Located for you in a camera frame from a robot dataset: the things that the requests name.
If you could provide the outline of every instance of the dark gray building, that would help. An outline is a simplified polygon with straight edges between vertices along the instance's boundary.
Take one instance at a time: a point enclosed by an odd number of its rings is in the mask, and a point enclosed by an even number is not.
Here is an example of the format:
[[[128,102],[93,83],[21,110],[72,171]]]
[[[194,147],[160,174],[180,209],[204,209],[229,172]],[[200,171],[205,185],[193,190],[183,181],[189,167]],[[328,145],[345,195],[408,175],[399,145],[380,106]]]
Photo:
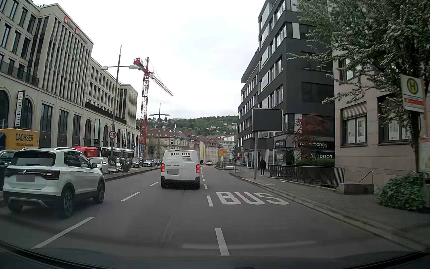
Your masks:
[[[313,28],[299,23],[297,0],[266,0],[259,15],[259,45],[242,76],[238,107],[238,146],[242,162],[253,167],[254,133],[251,131],[252,108],[283,109],[284,131],[259,133],[259,157],[268,164],[293,164],[294,121],[315,113],[331,122],[330,133],[319,137],[315,154],[334,157],[334,104],[322,104],[334,95],[332,64],[322,68],[313,61],[288,60],[287,53],[305,55],[308,48],[306,34]]]

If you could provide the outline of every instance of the forested hill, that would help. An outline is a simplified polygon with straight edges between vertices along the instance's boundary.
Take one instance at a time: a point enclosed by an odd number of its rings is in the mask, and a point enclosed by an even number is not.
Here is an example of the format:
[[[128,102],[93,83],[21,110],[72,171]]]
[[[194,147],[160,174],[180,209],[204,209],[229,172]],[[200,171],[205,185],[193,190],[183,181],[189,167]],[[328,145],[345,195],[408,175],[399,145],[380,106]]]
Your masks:
[[[165,117],[161,121],[161,125],[165,125],[166,128],[193,131],[197,135],[235,135],[237,133],[236,122],[238,121],[238,116],[200,117],[196,119],[172,119]],[[155,117],[147,120],[148,127],[154,128],[157,124]]]

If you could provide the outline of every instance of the red crane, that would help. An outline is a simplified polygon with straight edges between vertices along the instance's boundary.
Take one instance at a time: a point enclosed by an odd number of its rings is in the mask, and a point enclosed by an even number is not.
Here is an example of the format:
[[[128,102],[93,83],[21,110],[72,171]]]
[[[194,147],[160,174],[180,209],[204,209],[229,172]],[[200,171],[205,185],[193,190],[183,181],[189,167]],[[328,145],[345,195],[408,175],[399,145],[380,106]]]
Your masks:
[[[144,80],[142,82],[142,109],[140,112],[140,146],[143,149],[143,157],[145,159],[145,138],[147,135],[147,103],[149,101],[149,77],[152,78],[162,89],[164,89],[170,96],[173,93],[165,87],[165,85],[158,78],[154,76],[154,73],[149,71],[149,58],[145,59],[145,64],[140,58],[135,58],[134,64],[139,67],[139,70],[144,71]]]

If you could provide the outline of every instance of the van tail light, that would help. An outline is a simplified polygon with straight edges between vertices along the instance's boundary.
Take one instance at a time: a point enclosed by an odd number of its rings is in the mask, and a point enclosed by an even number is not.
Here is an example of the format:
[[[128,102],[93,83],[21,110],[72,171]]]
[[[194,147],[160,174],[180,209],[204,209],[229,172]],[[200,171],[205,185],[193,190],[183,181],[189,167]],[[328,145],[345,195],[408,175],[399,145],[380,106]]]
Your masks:
[[[46,171],[46,180],[58,180],[59,179],[59,170],[47,170]]]

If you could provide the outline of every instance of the speed limit sign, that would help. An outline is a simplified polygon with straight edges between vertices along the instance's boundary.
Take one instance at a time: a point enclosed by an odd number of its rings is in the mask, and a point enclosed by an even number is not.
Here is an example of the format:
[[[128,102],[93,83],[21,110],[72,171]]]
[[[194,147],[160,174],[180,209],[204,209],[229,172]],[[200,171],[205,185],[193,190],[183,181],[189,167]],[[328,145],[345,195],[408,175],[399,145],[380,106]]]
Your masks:
[[[117,137],[117,133],[116,133],[116,131],[110,131],[109,132],[109,138],[110,139],[114,139],[114,138],[116,138]]]

